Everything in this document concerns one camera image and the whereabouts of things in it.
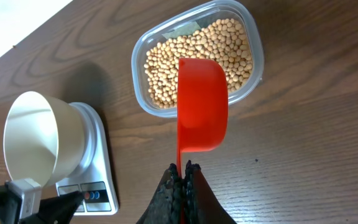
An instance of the robotic arm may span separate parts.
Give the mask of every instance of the robotic arm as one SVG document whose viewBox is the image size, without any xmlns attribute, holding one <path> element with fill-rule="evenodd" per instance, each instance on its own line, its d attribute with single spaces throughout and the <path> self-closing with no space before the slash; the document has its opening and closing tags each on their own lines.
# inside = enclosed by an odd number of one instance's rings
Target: robotic arm
<svg viewBox="0 0 358 224">
<path fill-rule="evenodd" d="M 81 192 L 41 200 L 41 186 L 32 179 L 6 182 L 0 186 L 0 223 L 69 223 L 84 200 Z"/>
<path fill-rule="evenodd" d="M 188 161 L 185 173 L 181 179 L 177 166 L 169 166 L 137 224 L 236 224 L 218 202 L 201 167 Z"/>
</svg>

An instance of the wood grain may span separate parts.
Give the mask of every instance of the wood grain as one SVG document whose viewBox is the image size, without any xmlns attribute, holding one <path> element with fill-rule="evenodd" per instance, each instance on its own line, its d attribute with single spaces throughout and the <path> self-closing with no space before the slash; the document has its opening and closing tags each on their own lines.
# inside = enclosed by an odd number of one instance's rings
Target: wood grain
<svg viewBox="0 0 358 224">
<path fill-rule="evenodd" d="M 203 1 L 73 1 L 0 58 L 0 185 L 13 100 L 35 90 L 83 101 L 104 120 L 119 212 L 72 223 L 134 223 L 169 163 L 176 120 L 138 105 L 137 39 Z M 358 1 L 241 1 L 264 46 L 263 82 L 229 107 L 218 149 L 185 154 L 238 223 L 358 223 Z M 44 191 L 55 195 L 53 188 Z"/>
</svg>

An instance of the red measuring cup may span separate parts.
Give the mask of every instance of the red measuring cup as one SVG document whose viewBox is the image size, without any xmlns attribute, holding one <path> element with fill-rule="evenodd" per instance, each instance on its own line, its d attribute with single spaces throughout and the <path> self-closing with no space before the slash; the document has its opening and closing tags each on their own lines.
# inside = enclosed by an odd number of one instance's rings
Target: red measuring cup
<svg viewBox="0 0 358 224">
<path fill-rule="evenodd" d="M 227 127 L 227 83 L 221 66 L 206 59 L 181 58 L 178 74 L 177 169 L 181 154 L 213 150 Z"/>
</svg>

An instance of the kitchen scale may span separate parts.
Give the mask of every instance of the kitchen scale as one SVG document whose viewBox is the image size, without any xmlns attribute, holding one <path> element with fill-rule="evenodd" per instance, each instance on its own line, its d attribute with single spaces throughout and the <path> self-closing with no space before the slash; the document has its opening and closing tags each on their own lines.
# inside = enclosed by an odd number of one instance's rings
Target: kitchen scale
<svg viewBox="0 0 358 224">
<path fill-rule="evenodd" d="M 116 191 L 103 123 L 97 112 L 85 103 L 70 103 L 83 120 L 85 150 L 75 170 L 56 183 L 59 196 L 71 192 L 84 193 L 84 200 L 74 215 L 114 215 L 118 211 Z"/>
</svg>

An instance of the plastic container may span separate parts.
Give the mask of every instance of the plastic container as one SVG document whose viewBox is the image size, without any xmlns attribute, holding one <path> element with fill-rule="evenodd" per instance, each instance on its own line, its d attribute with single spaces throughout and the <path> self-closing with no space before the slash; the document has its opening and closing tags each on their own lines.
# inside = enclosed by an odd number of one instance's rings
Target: plastic container
<svg viewBox="0 0 358 224">
<path fill-rule="evenodd" d="M 246 28 L 254 64 L 248 82 L 237 91 L 229 94 L 229 105 L 246 97 L 258 85 L 264 70 L 264 53 L 254 18 L 252 18 L 249 11 L 239 2 L 232 0 L 211 1 L 161 23 L 147 31 L 137 41 L 132 53 L 132 77 L 136 99 L 146 112 L 163 118 L 175 118 L 177 116 L 176 108 L 161 109 L 153 104 L 149 96 L 147 91 L 149 89 L 148 76 L 145 74 L 143 67 L 147 59 L 146 51 L 155 47 L 158 42 L 167 41 L 162 34 L 172 32 L 188 23 L 195 21 L 202 28 L 207 27 L 217 19 L 232 18 L 237 21 L 242 21 Z"/>
</svg>

